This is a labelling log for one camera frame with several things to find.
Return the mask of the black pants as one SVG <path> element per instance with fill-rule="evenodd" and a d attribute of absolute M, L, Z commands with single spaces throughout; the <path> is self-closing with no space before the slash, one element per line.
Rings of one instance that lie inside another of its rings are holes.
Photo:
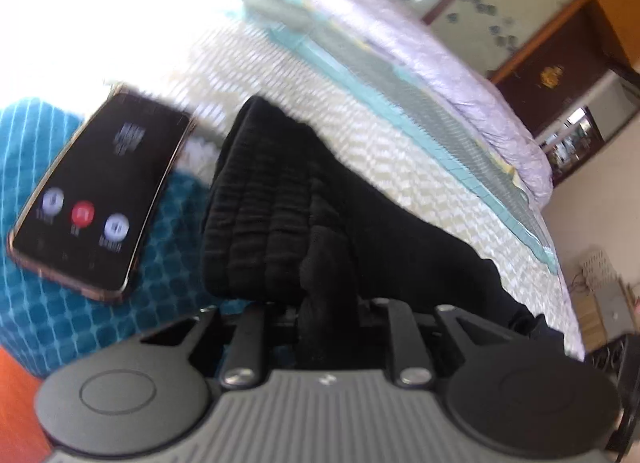
<path fill-rule="evenodd" d="M 262 97 L 244 103 L 224 140 L 201 263 L 217 298 L 296 309 L 316 363 L 347 358 L 360 301 L 380 297 L 418 313 L 451 305 L 555 348 L 564 342 L 506 293 L 492 261 L 398 206 Z"/>

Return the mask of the wooden side cabinet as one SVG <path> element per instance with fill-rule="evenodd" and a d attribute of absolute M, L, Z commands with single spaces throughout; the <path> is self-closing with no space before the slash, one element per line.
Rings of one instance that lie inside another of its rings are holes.
<path fill-rule="evenodd" d="M 579 258 L 577 273 L 568 289 L 588 353 L 620 335 L 639 331 L 634 292 L 604 249 L 591 247 Z"/>

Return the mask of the black smartphone with call screen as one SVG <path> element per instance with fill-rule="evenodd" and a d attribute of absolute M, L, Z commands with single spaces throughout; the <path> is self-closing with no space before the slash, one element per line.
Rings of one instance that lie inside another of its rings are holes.
<path fill-rule="evenodd" d="M 126 87 L 113 90 L 32 192 L 8 234 L 9 256 L 93 301 L 122 301 L 193 127 L 185 111 Z"/>

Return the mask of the patterned teal white bedspread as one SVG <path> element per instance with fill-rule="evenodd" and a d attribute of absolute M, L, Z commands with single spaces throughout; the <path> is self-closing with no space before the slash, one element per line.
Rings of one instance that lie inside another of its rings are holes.
<path fill-rule="evenodd" d="M 286 362 L 363 369 L 375 298 L 585 354 L 550 253 L 239 0 L 1 0 L 1 348 L 25 371 L 253 303 L 291 321 Z"/>

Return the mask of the dark brown wooden door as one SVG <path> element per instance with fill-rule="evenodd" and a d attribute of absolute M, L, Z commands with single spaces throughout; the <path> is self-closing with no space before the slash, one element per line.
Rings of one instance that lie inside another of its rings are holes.
<path fill-rule="evenodd" d="M 497 87 L 526 129 L 538 136 L 608 70 L 600 8 L 572 15 Z"/>

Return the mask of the lavender floral duvet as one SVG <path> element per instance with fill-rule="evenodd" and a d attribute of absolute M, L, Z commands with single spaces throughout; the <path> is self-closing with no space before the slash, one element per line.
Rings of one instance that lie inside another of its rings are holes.
<path fill-rule="evenodd" d="M 518 175 L 541 208 L 550 201 L 551 167 L 498 89 L 451 53 L 394 0 L 310 0 L 373 41 L 462 115 Z"/>

